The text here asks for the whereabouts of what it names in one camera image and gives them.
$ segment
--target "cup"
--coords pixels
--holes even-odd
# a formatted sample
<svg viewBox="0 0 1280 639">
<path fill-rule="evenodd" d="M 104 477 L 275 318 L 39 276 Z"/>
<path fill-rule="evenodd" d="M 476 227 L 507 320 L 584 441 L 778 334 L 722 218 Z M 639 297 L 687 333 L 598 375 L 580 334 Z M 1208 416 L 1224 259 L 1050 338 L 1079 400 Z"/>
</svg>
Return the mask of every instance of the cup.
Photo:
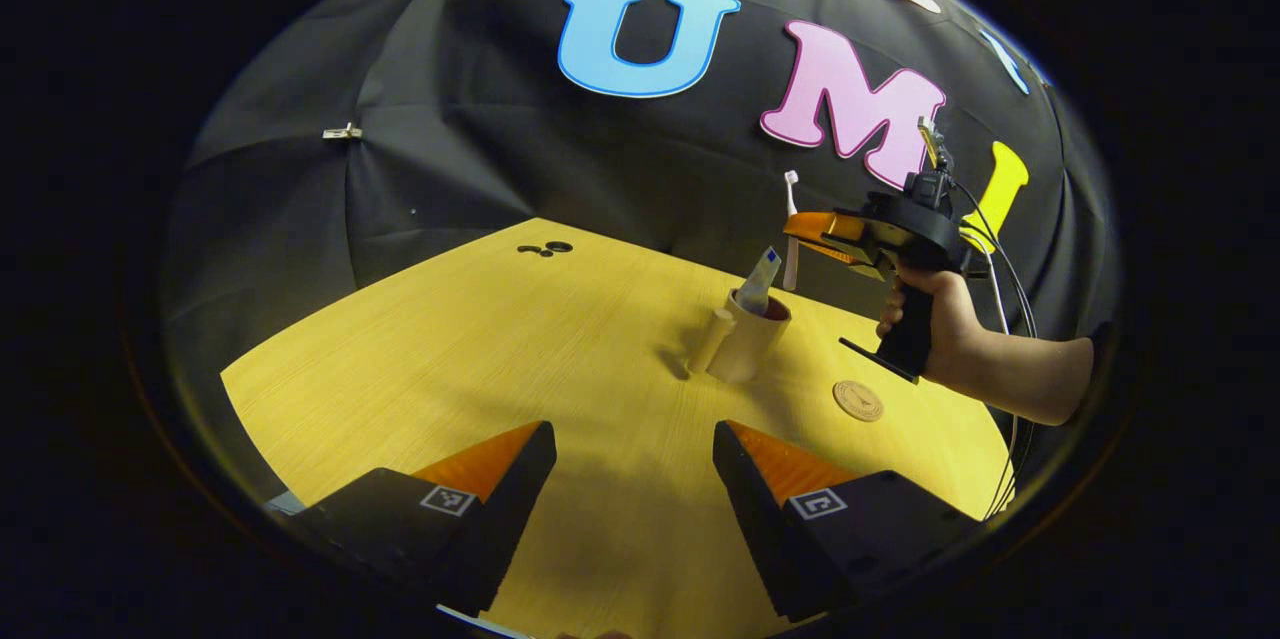
<svg viewBox="0 0 1280 639">
<path fill-rule="evenodd" d="M 731 289 L 724 300 L 724 310 L 733 316 L 732 330 L 721 341 L 716 356 L 707 366 L 707 374 L 733 384 L 755 379 L 769 352 L 791 324 L 791 310 L 769 297 L 764 316 L 751 314 L 737 305 L 737 289 Z"/>
</svg>

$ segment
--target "yellow letter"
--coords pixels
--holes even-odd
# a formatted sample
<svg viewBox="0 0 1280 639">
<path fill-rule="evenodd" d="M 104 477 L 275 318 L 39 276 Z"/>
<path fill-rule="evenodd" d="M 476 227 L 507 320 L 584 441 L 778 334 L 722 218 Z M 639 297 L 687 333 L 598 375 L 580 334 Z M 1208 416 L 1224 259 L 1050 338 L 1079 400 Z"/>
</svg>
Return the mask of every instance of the yellow letter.
<svg viewBox="0 0 1280 639">
<path fill-rule="evenodd" d="M 1021 158 L 1019 158 L 1014 150 L 1005 146 L 1005 143 L 995 142 L 991 145 L 991 152 L 996 156 L 996 170 L 991 174 L 991 182 L 987 184 L 987 191 L 982 193 L 982 201 L 978 206 L 982 207 L 982 214 L 987 215 L 987 222 L 991 223 L 991 229 L 996 234 L 996 239 L 1000 239 L 1000 227 L 1005 223 L 1005 218 L 1009 216 L 1009 207 L 1014 206 L 1014 197 L 1018 196 L 1018 190 L 1025 187 L 1027 181 L 1030 175 L 1027 174 L 1027 165 L 1023 164 Z M 978 211 L 969 214 L 964 218 L 965 222 L 973 225 L 978 225 L 983 232 L 987 231 L 986 225 L 982 224 L 982 216 Z M 973 229 L 960 229 L 960 234 L 973 246 L 987 247 L 988 252 L 995 254 L 996 247 L 991 246 L 987 239 L 983 239 Z"/>
</svg>

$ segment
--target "wooden table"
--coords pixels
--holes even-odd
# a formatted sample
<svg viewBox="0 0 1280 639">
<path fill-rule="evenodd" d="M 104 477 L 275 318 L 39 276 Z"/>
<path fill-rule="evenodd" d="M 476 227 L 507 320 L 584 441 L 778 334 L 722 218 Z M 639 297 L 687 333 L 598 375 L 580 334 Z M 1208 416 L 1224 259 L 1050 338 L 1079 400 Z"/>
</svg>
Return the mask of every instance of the wooden table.
<svg viewBox="0 0 1280 639">
<path fill-rule="evenodd" d="M 516 251 L 548 241 L 573 251 Z M 778 289 L 794 319 L 767 371 L 748 385 L 687 376 L 709 311 L 741 282 L 534 219 L 316 311 L 223 380 L 259 451 L 308 506 L 370 469 L 412 473 L 549 420 L 559 457 L 484 617 L 538 638 L 764 636 L 788 622 L 712 465 L 717 421 L 858 474 L 900 471 L 974 517 L 1006 452 L 983 405 L 908 384 L 837 342 L 877 346 L 872 320 Z M 832 384 L 844 379 L 883 400 L 878 421 L 840 410 Z"/>
</svg>

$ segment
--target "black fabric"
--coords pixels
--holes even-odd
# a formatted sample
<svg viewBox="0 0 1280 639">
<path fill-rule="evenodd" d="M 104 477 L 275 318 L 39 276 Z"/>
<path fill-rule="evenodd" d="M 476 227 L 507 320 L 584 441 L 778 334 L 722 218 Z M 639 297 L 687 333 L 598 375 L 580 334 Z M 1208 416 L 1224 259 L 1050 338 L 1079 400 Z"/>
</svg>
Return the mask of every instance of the black fabric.
<svg viewBox="0 0 1280 639">
<path fill-rule="evenodd" d="M 744 275 L 764 247 L 786 246 L 786 170 L 800 175 L 803 211 L 860 207 L 884 188 L 863 165 L 883 131 L 841 159 L 827 111 L 828 138 L 814 149 L 759 127 L 791 77 L 790 19 L 850 37 L 873 87 L 904 67 L 937 83 L 947 96 L 937 125 L 977 197 L 993 142 L 1028 165 L 1000 238 L 1042 337 L 1079 336 L 1108 315 L 1120 265 L 1105 163 L 1015 47 L 1030 96 L 1011 82 L 978 35 L 988 24 L 956 0 L 937 0 L 941 15 L 904 0 L 740 1 L 703 79 L 655 100 L 591 93 L 561 74 L 563 0 L 316 5 L 233 83 L 188 160 L 164 307 L 175 362 L 198 379 L 191 388 L 205 411 L 228 416 L 211 408 L 225 405 L 219 371 L 270 334 L 530 216 Z M 660 60 L 676 19 L 666 0 L 628 6 L 618 55 Z M 348 120 L 361 141 L 320 141 Z M 998 259 L 996 274 L 1010 330 L 1024 333 Z M 887 291 L 801 254 L 803 296 L 873 318 Z M 989 282 L 970 291 L 983 325 L 998 328 Z"/>
</svg>

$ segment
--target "pink letter m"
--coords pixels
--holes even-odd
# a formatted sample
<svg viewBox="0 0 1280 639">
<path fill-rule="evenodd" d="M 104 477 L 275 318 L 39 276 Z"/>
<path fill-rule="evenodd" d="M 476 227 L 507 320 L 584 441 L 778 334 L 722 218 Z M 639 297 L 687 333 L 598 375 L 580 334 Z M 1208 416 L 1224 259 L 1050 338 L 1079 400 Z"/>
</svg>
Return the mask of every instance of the pink letter m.
<svg viewBox="0 0 1280 639">
<path fill-rule="evenodd" d="M 782 106 L 764 111 L 760 127 L 783 142 L 820 146 L 818 111 L 826 99 L 836 152 L 849 158 L 888 124 L 881 146 L 867 152 L 867 169 L 877 179 L 902 188 L 908 173 L 924 165 L 924 140 L 916 120 L 933 119 L 947 101 L 946 95 L 910 69 L 897 70 L 873 92 L 849 38 L 809 20 L 787 20 L 786 29 L 799 45 L 795 69 Z"/>
</svg>

